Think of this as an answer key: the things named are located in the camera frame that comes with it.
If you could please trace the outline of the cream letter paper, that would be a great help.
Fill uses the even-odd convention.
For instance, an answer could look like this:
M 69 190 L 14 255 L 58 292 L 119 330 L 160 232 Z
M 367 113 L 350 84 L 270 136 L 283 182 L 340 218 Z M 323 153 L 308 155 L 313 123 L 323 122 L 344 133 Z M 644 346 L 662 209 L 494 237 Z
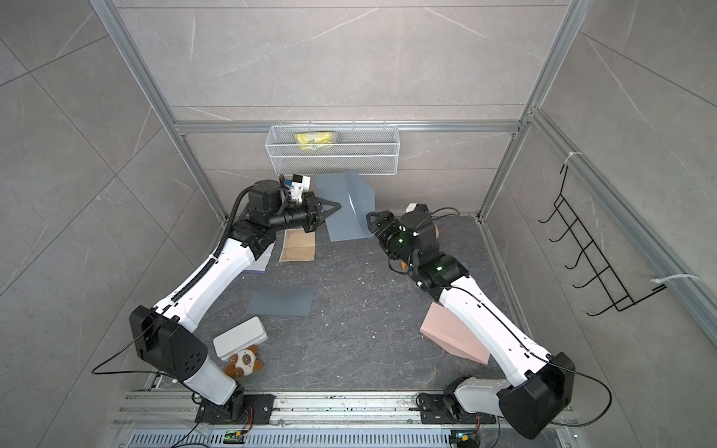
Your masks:
M 285 231 L 280 262 L 314 261 L 315 257 L 315 233 L 306 233 L 303 229 Z

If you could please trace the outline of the blue bordered letter paper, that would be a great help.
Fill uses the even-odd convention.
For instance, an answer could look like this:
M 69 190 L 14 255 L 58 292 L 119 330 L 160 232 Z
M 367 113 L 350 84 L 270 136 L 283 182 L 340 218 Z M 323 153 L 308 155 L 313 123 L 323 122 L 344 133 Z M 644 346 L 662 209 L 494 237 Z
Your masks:
M 248 268 L 246 268 L 246 272 L 250 274 L 264 274 L 266 272 L 267 265 L 271 260 L 275 246 L 276 244 L 268 246 L 267 250 L 261 254 L 261 257 L 253 261 Z

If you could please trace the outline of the pink envelope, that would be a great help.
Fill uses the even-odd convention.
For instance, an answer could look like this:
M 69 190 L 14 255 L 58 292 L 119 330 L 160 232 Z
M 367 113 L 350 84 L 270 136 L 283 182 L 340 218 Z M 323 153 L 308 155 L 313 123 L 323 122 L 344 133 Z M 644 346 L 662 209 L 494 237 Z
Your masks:
M 456 315 L 440 304 L 431 305 L 420 332 L 452 356 L 489 364 L 490 353 L 485 346 Z

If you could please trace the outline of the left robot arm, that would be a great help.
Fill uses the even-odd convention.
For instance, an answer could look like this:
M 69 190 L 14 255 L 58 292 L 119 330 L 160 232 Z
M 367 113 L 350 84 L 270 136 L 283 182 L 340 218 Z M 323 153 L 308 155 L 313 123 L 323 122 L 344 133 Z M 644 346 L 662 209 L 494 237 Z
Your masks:
M 174 378 L 206 404 L 233 410 L 239 384 L 209 358 L 194 332 L 220 294 L 276 242 L 279 231 L 316 231 L 341 209 L 309 188 L 309 177 L 260 180 L 236 196 L 220 240 L 204 263 L 171 294 L 140 305 L 129 323 L 129 345 L 155 373 Z

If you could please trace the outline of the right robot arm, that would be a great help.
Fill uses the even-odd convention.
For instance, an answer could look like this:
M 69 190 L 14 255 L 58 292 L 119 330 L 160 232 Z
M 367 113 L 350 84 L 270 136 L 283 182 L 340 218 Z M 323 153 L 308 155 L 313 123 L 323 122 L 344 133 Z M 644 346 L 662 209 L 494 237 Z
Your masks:
M 486 414 L 505 420 L 518 434 L 535 439 L 571 405 L 580 376 L 565 353 L 550 353 L 528 337 L 481 290 L 469 270 L 442 251 L 436 223 L 457 215 L 454 207 L 429 210 L 412 203 L 400 217 L 390 211 L 367 214 L 369 232 L 388 261 L 404 264 L 404 274 L 456 317 L 488 350 L 503 380 L 459 378 L 444 390 L 447 418 L 459 422 Z

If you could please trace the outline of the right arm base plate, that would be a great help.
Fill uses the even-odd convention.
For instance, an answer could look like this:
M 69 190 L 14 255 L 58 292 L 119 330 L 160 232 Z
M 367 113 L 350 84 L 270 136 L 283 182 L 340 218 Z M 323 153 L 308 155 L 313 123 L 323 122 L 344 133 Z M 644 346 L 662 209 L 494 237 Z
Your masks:
M 424 425 L 477 425 L 496 424 L 496 416 L 482 413 L 468 413 L 453 396 L 419 393 L 415 405 Z

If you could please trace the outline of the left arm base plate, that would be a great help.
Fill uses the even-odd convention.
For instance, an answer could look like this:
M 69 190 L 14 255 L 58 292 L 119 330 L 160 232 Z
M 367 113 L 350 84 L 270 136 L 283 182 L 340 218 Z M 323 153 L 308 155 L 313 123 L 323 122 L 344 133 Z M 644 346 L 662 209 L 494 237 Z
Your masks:
M 272 394 L 240 393 L 224 405 L 202 399 L 194 422 L 210 425 L 268 425 L 274 410 L 276 396 Z

